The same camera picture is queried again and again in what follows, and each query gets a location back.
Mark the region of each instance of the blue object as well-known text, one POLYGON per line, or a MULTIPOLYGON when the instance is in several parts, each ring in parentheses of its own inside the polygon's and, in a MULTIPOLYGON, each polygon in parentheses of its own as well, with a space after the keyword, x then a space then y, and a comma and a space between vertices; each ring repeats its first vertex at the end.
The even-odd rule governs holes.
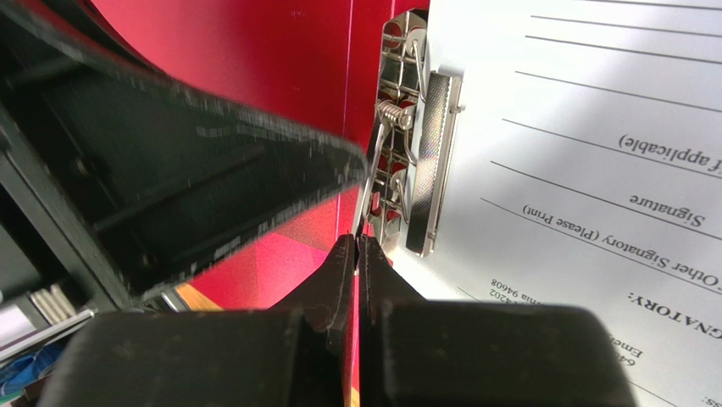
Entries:
POLYGON ((21 392, 42 377, 63 352, 63 345, 50 343, 35 353, 20 356, 0 369, 0 397, 21 392))

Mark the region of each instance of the textured metal strip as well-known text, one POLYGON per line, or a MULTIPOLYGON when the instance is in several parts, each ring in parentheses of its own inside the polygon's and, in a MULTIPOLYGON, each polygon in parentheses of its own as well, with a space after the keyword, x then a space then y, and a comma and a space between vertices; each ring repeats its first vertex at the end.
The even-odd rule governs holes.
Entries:
POLYGON ((457 76, 429 76, 406 239, 406 247, 421 256, 434 250, 460 90, 457 76))

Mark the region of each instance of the black line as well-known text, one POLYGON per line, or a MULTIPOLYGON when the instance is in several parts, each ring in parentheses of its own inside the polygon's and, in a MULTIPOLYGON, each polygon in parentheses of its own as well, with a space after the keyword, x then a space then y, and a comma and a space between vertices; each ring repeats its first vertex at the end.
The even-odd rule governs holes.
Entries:
POLYGON ((722 11, 722 8, 705 7, 705 6, 686 6, 684 4, 663 4, 663 3, 643 3, 643 2, 626 2, 622 0, 581 0, 583 2, 595 3, 618 3, 618 4, 634 4, 637 6, 655 6, 655 7, 673 7, 673 8, 694 8, 696 10, 713 10, 722 11))
POLYGON ((503 120, 503 121, 506 121, 507 123, 511 123, 511 124, 513 124, 513 125, 520 125, 520 126, 522 126, 522 127, 526 127, 527 129, 532 129, 532 130, 536 130, 536 131, 541 131, 542 133, 547 133, 547 134, 551 134, 551 135, 553 135, 553 136, 562 137, 562 138, 566 138, 566 139, 569 139, 569 140, 574 140, 575 142, 583 142, 583 143, 585 143, 585 144, 589 144, 590 146, 600 147, 600 148, 607 149, 607 150, 609 150, 609 151, 614 151, 615 153, 622 153, 622 154, 626 154, 626 155, 629 155, 629 156, 631 156, 631 157, 635 157, 635 158, 638 158, 638 159, 645 159, 645 160, 647 160, 647 161, 652 161, 653 163, 664 164, 664 165, 668 165, 668 166, 670 166, 670 167, 679 168, 680 170, 687 170, 687 171, 690 171, 690 172, 694 172, 695 174, 701 174, 701 175, 703 175, 703 176, 711 176, 711 177, 713 177, 713 178, 722 179, 722 176, 716 176, 716 175, 714 175, 714 174, 709 174, 708 172, 702 172, 702 171, 692 170, 692 169, 690 169, 690 168, 682 167, 682 166, 679 166, 679 165, 674 165, 674 164, 671 164, 671 163, 665 163, 665 162, 663 162, 663 161, 658 161, 658 160, 656 160, 656 159, 650 159, 649 157, 643 157, 643 156, 641 156, 641 155, 633 154, 633 153, 630 153, 630 152, 627 152, 627 151, 624 151, 624 150, 619 150, 619 149, 617 149, 617 148, 611 148, 611 147, 603 146, 603 145, 601 145, 601 144, 596 144, 596 143, 594 143, 594 142, 588 142, 588 141, 585 141, 585 140, 580 140, 579 138, 574 138, 574 137, 570 137, 570 136, 565 136, 565 135, 563 135, 563 134, 555 133, 555 132, 553 132, 553 131, 543 130, 543 129, 540 129, 540 128, 537 128, 537 127, 532 127, 532 126, 530 126, 530 125, 522 125, 521 123, 517 123, 516 121, 512 121, 512 120, 508 120, 508 119, 502 119, 502 120, 503 120))
POLYGON ((638 385, 638 384, 636 384, 636 383, 630 382, 629 380, 628 380, 627 382, 629 382, 632 386, 638 387, 638 388, 640 388, 641 390, 644 390, 645 392, 650 393, 652 396, 656 397, 657 399, 660 399, 660 400, 664 401, 665 403, 667 403, 667 404, 669 404, 669 405, 672 405, 672 406, 674 406, 674 407, 677 407, 677 404, 673 404, 672 402, 670 402, 670 401, 668 401, 668 400, 662 399, 662 398, 659 397, 657 394, 654 394, 654 393, 650 392, 649 390, 645 389, 644 387, 642 387, 642 386, 640 386, 640 385, 638 385))
POLYGON ((632 30, 645 30, 645 31, 657 31, 657 32, 668 32, 670 34, 685 34, 689 36, 711 36, 714 38, 722 38, 719 34, 704 34, 702 32, 690 32, 690 31, 677 31, 677 30, 665 30, 663 28, 650 28, 650 27, 640 27, 637 25, 622 25, 622 24, 611 24, 611 23, 599 23, 596 21, 586 21, 586 20, 570 20, 570 19, 560 19, 557 17, 547 17, 544 15, 532 15, 532 19, 539 19, 539 20, 552 20, 552 21, 563 21, 565 23, 579 23, 579 24, 591 24, 591 25, 603 25, 606 27, 616 27, 616 28, 630 28, 632 30))
POLYGON ((608 49, 610 51, 620 51, 622 53, 637 53, 640 55, 651 55, 653 57, 662 57, 662 58, 672 58, 672 59, 681 59, 684 61, 692 61, 692 62, 702 62, 705 64, 717 64, 722 65, 722 62, 720 61, 712 61, 709 59, 699 59, 699 58, 690 58, 690 57, 681 57, 679 55, 668 55, 667 53, 648 53, 647 51, 637 51, 635 49, 627 49, 627 48, 616 48, 616 47, 605 47, 603 45, 595 45, 595 44, 587 44, 585 42, 574 42, 574 41, 566 41, 566 40, 557 40, 554 38, 546 38, 543 36, 525 36, 525 38, 530 38, 531 40, 541 40, 541 41, 549 41, 549 42, 557 42, 560 44, 569 44, 569 45, 579 45, 582 47, 592 47, 592 48, 599 48, 599 49, 608 49))
POLYGON ((673 100, 660 99, 660 98, 652 98, 652 97, 649 97, 649 96, 637 95, 636 93, 615 91, 614 89, 607 89, 606 87, 585 85, 585 84, 579 83, 579 82, 565 81, 565 80, 562 80, 562 79, 552 78, 552 77, 549 77, 549 76, 541 76, 541 75, 530 74, 530 73, 527 73, 527 72, 521 72, 521 71, 519 71, 519 70, 516 70, 514 73, 520 74, 520 75, 533 76, 533 77, 539 78, 539 79, 546 79, 546 80, 548 80, 548 81, 556 81, 556 82, 567 83, 567 84, 570 84, 570 85, 577 85, 577 86, 588 87, 588 88, 590 88, 590 89, 597 89, 598 91, 606 91, 606 92, 611 92, 611 93, 618 93, 618 94, 620 94, 620 95, 633 96, 633 97, 635 97, 635 98, 642 98, 642 99, 653 100, 653 101, 655 101, 655 102, 664 102, 664 103, 676 104, 676 105, 678 105, 678 106, 684 106, 684 107, 686 107, 686 108, 694 108, 694 109, 707 110, 707 111, 710 111, 710 112, 722 113, 722 110, 720 110, 720 109, 705 108, 704 106, 697 106, 696 104, 675 102, 675 101, 673 101, 673 100))
POLYGON ((473 295, 465 292, 463 288, 461 288, 461 287, 459 287, 459 286, 456 286, 456 288, 458 288, 459 291, 461 291, 462 293, 464 293, 464 294, 468 295, 469 297, 471 297, 471 298, 472 298, 474 301, 476 301, 477 303, 480 303, 480 302, 481 302, 481 300, 478 299, 477 297, 474 297, 473 295))
POLYGON ((623 254, 619 254, 619 253, 617 253, 617 252, 615 252, 615 251, 613 251, 613 250, 610 250, 610 249, 608 249, 608 248, 603 248, 602 246, 596 245, 596 244, 594 244, 594 243, 592 243, 592 242, 589 242, 589 241, 587 241, 587 240, 584 240, 584 239, 581 239, 581 238, 579 238, 579 237, 576 237, 576 236, 574 236, 574 235, 572 235, 572 234, 569 234, 569 233, 567 233, 567 232, 565 232, 565 231, 560 231, 560 230, 555 229, 555 228, 553 228, 553 227, 551 227, 551 226, 549 226, 549 225, 545 225, 545 224, 543 224, 543 223, 541 223, 541 222, 537 222, 536 220, 529 219, 529 218, 527 218, 526 216, 517 214, 516 212, 514 212, 514 211, 512 211, 512 210, 509 210, 509 209, 504 208, 503 206, 497 205, 497 204, 493 203, 492 201, 486 200, 486 199, 484 199, 484 198, 480 198, 480 199, 481 199, 482 201, 486 202, 487 204, 494 205, 494 206, 496 206, 497 208, 499 208, 499 209, 501 209, 501 210, 505 210, 505 211, 509 212, 509 213, 512 214, 512 215, 517 215, 519 218, 521 218, 521 219, 523 219, 523 220, 528 220, 529 222, 536 223, 536 224, 539 225, 539 226, 544 226, 544 227, 546 227, 547 229, 550 229, 550 230, 553 230, 553 231, 555 231, 555 232, 561 233, 561 234, 563 234, 563 235, 572 237, 572 238, 574 238, 574 239, 576 239, 576 240, 578 240, 578 241, 580 241, 580 242, 583 242, 583 243, 589 244, 589 245, 591 245, 591 246, 594 246, 595 248, 600 248, 601 250, 604 250, 605 252, 609 252, 609 253, 611 253, 611 254, 617 255, 617 256, 621 257, 622 259, 627 259, 627 260, 629 260, 629 261, 633 261, 633 262, 635 262, 635 263, 637 263, 637 264, 639 264, 639 265, 643 265, 643 266, 645 266, 645 267, 647 267, 647 268, 649 268, 649 269, 658 271, 658 272, 660 272, 660 273, 662 273, 662 274, 666 274, 667 276, 670 276, 670 277, 674 277, 674 278, 676 278, 677 280, 680 280, 680 281, 682 281, 682 282, 687 282, 687 283, 689 283, 689 284, 692 284, 694 287, 698 287, 698 288, 707 290, 707 291, 709 291, 709 292, 711 292, 711 293, 715 293, 715 294, 717 294, 717 295, 722 295, 722 293, 719 293, 719 292, 717 292, 717 291, 714 291, 712 288, 697 285, 697 284, 695 284, 694 282, 692 282, 692 281, 690 281, 690 280, 687 280, 687 279, 684 279, 684 278, 682 278, 682 277, 680 277, 680 276, 677 276, 677 275, 675 275, 675 274, 668 273, 667 271, 664 271, 664 270, 660 270, 660 269, 658 269, 657 267, 652 267, 652 266, 650 266, 650 265, 648 265, 648 264, 642 263, 642 262, 639 261, 639 260, 635 260, 635 259, 629 258, 629 257, 627 257, 627 256, 624 256, 623 254))
POLYGON ((672 222, 672 221, 670 221, 670 220, 658 218, 657 216, 652 216, 652 215, 650 215, 650 214, 646 214, 646 213, 644 213, 644 212, 641 212, 640 210, 636 210, 636 209, 632 209, 632 208, 627 208, 626 206, 620 205, 619 203, 615 203, 615 202, 612 202, 612 201, 608 201, 608 200, 606 200, 606 199, 602 199, 602 198, 599 198, 599 197, 595 197, 594 195, 591 195, 591 194, 589 194, 589 193, 582 192, 582 191, 577 191, 577 190, 572 189, 572 188, 570 188, 570 187, 565 187, 564 185, 560 185, 560 184, 557 184, 557 183, 555 183, 555 182, 551 182, 551 181, 547 181, 547 180, 545 180, 545 179, 543 179, 543 178, 539 178, 538 176, 531 176, 531 175, 529 175, 529 174, 526 174, 526 173, 521 172, 521 171, 519 171, 519 170, 515 170, 515 169, 513 169, 513 168, 511 168, 511 167, 507 167, 506 165, 499 164, 499 163, 494 162, 494 161, 490 161, 490 163, 492 163, 492 164, 494 164, 494 165, 498 165, 498 166, 500 166, 500 167, 502 167, 502 168, 506 168, 507 170, 516 172, 517 174, 521 174, 522 176, 528 176, 529 178, 533 178, 533 179, 538 180, 538 181, 546 182, 547 184, 554 185, 555 187, 560 187, 560 188, 566 189, 567 191, 576 192, 576 193, 579 193, 580 195, 584 195, 584 196, 589 197, 589 198, 594 198, 594 199, 596 199, 596 200, 598 200, 598 201, 602 201, 602 202, 604 202, 604 203, 607 203, 607 204, 610 204, 610 205, 614 205, 614 206, 620 207, 620 208, 622 208, 622 209, 627 209, 627 210, 629 210, 630 212, 635 212, 635 213, 637 213, 637 214, 639 214, 639 215, 645 215, 645 216, 648 216, 648 217, 650 217, 650 218, 652 218, 652 219, 661 220, 661 221, 664 222, 664 223, 669 223, 670 225, 677 226, 677 227, 680 227, 680 228, 682 228, 682 229, 686 229, 686 230, 688 230, 688 231, 693 231, 693 232, 695 232, 695 233, 699 233, 700 235, 704 235, 704 236, 706 236, 706 237, 711 237, 712 239, 717 239, 717 240, 719 240, 719 241, 722 241, 722 237, 716 237, 715 235, 710 235, 709 233, 705 233, 705 232, 703 232, 703 231, 699 231, 699 230, 696 230, 696 229, 692 229, 692 228, 690 228, 690 227, 688 227, 688 226, 680 225, 680 224, 674 223, 674 222, 672 222))

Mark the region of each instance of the pink surface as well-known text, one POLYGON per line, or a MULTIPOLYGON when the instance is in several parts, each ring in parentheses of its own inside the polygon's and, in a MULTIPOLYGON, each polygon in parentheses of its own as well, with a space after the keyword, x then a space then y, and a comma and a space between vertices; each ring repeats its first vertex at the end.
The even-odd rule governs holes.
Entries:
MULTIPOLYGON (((169 75, 363 147, 373 127, 382 26, 407 9, 429 5, 428 0, 91 1, 137 52, 169 75)), ((223 308, 271 305, 318 267, 319 253, 350 231, 357 196, 354 188, 298 216, 192 285, 223 308)))

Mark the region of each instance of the document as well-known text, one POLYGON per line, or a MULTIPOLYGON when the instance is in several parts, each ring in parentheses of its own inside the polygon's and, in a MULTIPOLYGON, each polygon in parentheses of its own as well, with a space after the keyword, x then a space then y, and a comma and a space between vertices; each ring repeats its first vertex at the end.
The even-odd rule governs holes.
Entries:
POLYGON ((403 229, 394 268, 587 308, 639 405, 722 407, 722 3, 434 0, 427 64, 465 110, 435 251, 403 229))

